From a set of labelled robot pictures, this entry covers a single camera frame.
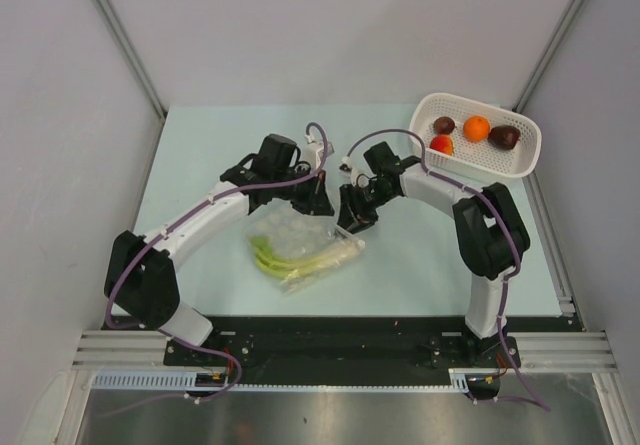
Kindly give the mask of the clear zip top bag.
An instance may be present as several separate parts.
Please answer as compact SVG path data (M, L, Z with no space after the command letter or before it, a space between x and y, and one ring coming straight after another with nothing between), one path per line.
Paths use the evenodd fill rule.
M252 261L255 264L249 245L249 238L253 236L266 236L275 253L285 258L300 258L312 255L340 238L362 240L340 228L331 217L303 215L289 206L278 207L274 211L252 221L246 228L245 238L252 255ZM342 268L355 259L344 263L338 268L290 281L266 275L255 265L261 273L277 284L282 294L291 295L309 287L320 278Z

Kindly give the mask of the fake green onion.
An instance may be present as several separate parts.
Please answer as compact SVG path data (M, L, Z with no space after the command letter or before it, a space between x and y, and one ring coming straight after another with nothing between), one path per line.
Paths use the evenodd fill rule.
M275 253L266 236L249 238L254 262L266 275L290 281L306 278L342 266L355 259L365 248L362 240L340 238L323 250L300 258L285 258Z

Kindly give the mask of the red fake persimmon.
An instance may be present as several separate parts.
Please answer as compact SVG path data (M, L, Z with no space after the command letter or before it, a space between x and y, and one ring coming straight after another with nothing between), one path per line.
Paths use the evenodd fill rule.
M433 151L452 156L454 154L454 142L450 135L441 134L435 136L430 144L429 148Z

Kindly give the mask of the dark purple fake fruit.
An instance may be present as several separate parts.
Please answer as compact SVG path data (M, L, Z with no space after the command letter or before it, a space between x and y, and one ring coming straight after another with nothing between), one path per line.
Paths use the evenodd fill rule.
M488 135L488 142L499 150L510 151L515 148L521 138L520 130L512 125L493 127Z
M433 122L433 129L437 135L450 135L455 128L455 121L448 116L441 116Z

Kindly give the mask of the orange fake tangerine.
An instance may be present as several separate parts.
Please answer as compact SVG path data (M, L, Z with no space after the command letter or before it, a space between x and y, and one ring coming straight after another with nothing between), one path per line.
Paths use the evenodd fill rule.
M463 124L464 137L471 143L486 140L489 137L490 131L490 122L483 116L471 116Z

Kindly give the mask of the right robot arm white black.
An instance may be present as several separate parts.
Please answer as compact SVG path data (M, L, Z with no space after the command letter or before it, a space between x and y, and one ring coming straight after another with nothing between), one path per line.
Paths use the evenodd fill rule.
M340 170L349 182L339 189L338 225L352 234L365 231L379 220L378 209L396 198L419 201L452 219L461 259L471 273L471 295L461 336L448 352L469 366L496 364L498 354L508 357L509 282L531 245L509 189L494 183L475 190L429 170L424 158L399 158L385 142L364 158L370 176L358 171L350 156L342 159Z

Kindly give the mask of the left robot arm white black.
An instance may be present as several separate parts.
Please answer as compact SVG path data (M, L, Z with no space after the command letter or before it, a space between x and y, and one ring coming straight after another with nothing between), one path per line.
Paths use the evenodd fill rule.
M190 210L146 234L118 235L104 286L107 307L124 310L132 318L131 327L186 343L187 354L197 363L214 362L221 341L212 334L212 322L182 301L177 272L225 227L273 200L285 201L303 215L333 215L324 170L333 146L326 136L313 136L317 127L308 125L304 147L278 134L266 136L258 152L222 173Z

